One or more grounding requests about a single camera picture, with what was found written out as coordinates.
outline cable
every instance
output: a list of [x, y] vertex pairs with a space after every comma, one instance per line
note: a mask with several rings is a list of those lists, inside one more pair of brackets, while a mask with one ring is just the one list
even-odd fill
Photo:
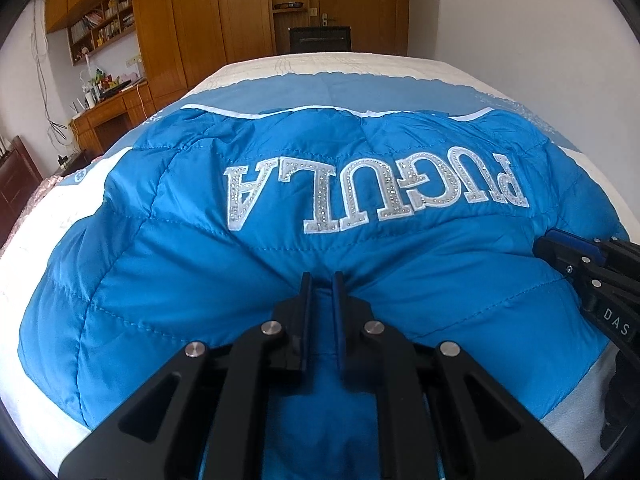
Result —
[[140, 104], [142, 104], [142, 113], [145, 115], [145, 118], [148, 119], [149, 116], [146, 114], [145, 104], [142, 101], [142, 95], [140, 95], [140, 82], [141, 81], [142, 81], [142, 78], [140, 78], [140, 81], [137, 82], [136, 90], [138, 91], [138, 99], [140, 99]]
[[48, 98], [49, 95], [47, 93], [47, 82], [44, 77], [44, 72], [42, 71], [41, 62], [47, 58], [49, 55], [49, 40], [47, 39], [47, 34], [44, 29], [44, 17], [40, 19], [40, 25], [42, 29], [42, 37], [44, 38], [44, 53], [40, 53], [38, 50], [38, 27], [36, 24], [36, 6], [38, 0], [33, 0], [33, 30], [31, 31], [31, 56], [33, 57], [34, 62], [36, 63], [36, 73], [38, 75], [38, 86], [40, 88], [40, 95], [42, 97], [42, 105], [44, 106], [44, 116], [49, 122], [49, 127], [47, 128], [47, 137], [49, 137], [49, 141], [53, 145], [53, 147], [58, 150], [58, 145], [67, 147], [73, 145], [73, 139], [69, 139], [64, 130], [68, 130], [68, 128], [64, 124], [57, 123], [51, 119], [49, 114], [49, 105]]

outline white trim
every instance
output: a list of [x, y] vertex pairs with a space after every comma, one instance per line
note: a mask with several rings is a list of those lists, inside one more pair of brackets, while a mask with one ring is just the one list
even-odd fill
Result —
[[493, 108], [483, 108], [482, 110], [478, 110], [473, 114], [450, 117], [449, 119], [453, 119], [454, 121], [459, 121], [461, 123], [468, 123], [469, 121], [473, 121], [474, 119], [477, 119], [478, 117], [482, 117], [483, 115], [493, 111], [494, 111]]
[[[296, 108], [287, 108], [286, 110], [279, 110], [277, 112], [271, 112], [269, 114], [245, 114], [242, 112], [235, 112], [233, 110], [223, 110], [222, 108], [216, 108], [213, 106], [207, 105], [199, 105], [199, 104], [187, 104], [182, 106], [180, 109], [184, 110], [185, 108], [194, 109], [194, 110], [203, 110], [205, 112], [211, 112], [212, 114], [222, 115], [225, 117], [235, 117], [238, 119], [263, 119], [265, 117], [271, 117], [278, 114], [284, 114], [288, 112], [299, 112], [300, 110], [324, 110], [330, 108], [331, 110], [338, 110], [339, 112], [348, 112], [356, 117], [383, 117], [389, 114], [415, 114], [417, 112], [410, 110], [388, 110], [386, 112], [372, 112], [370, 110], [366, 112], [357, 112], [355, 110], [349, 110], [348, 108], [340, 108], [339, 106], [329, 106], [329, 105], [305, 105], [298, 106]], [[478, 110], [475, 113], [463, 116], [456, 117], [448, 117], [447, 119], [453, 119], [454, 121], [459, 122], [469, 122], [477, 119], [478, 117], [482, 117], [483, 115], [493, 111], [493, 108], [483, 108], [482, 110]]]
[[206, 112], [211, 112], [212, 114], [218, 114], [226, 117], [235, 117], [238, 119], [263, 119], [265, 117], [271, 117], [273, 115], [284, 114], [287, 112], [299, 112], [300, 110], [314, 110], [314, 109], [324, 109], [331, 108], [333, 110], [338, 110], [339, 112], [348, 112], [356, 117], [382, 117], [389, 114], [400, 114], [400, 113], [408, 113], [415, 114], [415, 112], [406, 112], [404, 110], [390, 110], [388, 112], [356, 112], [355, 110], [349, 110], [348, 108], [340, 108], [337, 106], [327, 106], [327, 105], [306, 105], [299, 106], [296, 108], [288, 108], [287, 110], [279, 110], [277, 112], [271, 112], [270, 114], [243, 114], [241, 112], [234, 112], [232, 110], [223, 110], [222, 108], [216, 108], [213, 106], [207, 105], [198, 105], [198, 104], [189, 104], [184, 105], [181, 109], [184, 108], [195, 108], [196, 110], [204, 110]]

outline door handle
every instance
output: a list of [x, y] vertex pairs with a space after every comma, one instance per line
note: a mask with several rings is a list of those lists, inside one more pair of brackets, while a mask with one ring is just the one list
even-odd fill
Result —
[[326, 12], [322, 13], [322, 26], [323, 27], [327, 27], [329, 25], [329, 22], [336, 22], [336, 21], [338, 21], [338, 20], [336, 20], [335, 18], [329, 18], [326, 15]]

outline white bedsheet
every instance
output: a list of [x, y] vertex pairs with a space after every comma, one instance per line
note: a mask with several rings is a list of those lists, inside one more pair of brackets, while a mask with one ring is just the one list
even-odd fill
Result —
[[[506, 98], [444, 63], [367, 54], [300, 54], [228, 65], [203, 81], [191, 94], [246, 79], [318, 72], [439, 79]], [[126, 150], [100, 161], [80, 184], [54, 188], [25, 220], [0, 258], [0, 398], [27, 442], [54, 473], [66, 454], [89, 432], [63, 413], [26, 377], [17, 356], [18, 329], [51, 251], [70, 225], [93, 214], [100, 206], [104, 180], [124, 152]], [[572, 150], [565, 152], [600, 184], [632, 240], [640, 241], [640, 222], [606, 177], [583, 154]], [[613, 347], [607, 349], [578, 387], [543, 419], [549, 430], [578, 457], [586, 472], [593, 470], [604, 456], [598, 438], [603, 420], [603, 391], [612, 373], [614, 355]]]

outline black chair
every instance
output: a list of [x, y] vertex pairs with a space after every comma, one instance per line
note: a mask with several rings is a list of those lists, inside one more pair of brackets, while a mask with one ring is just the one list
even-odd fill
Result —
[[291, 54], [351, 52], [351, 27], [294, 27], [289, 29]]

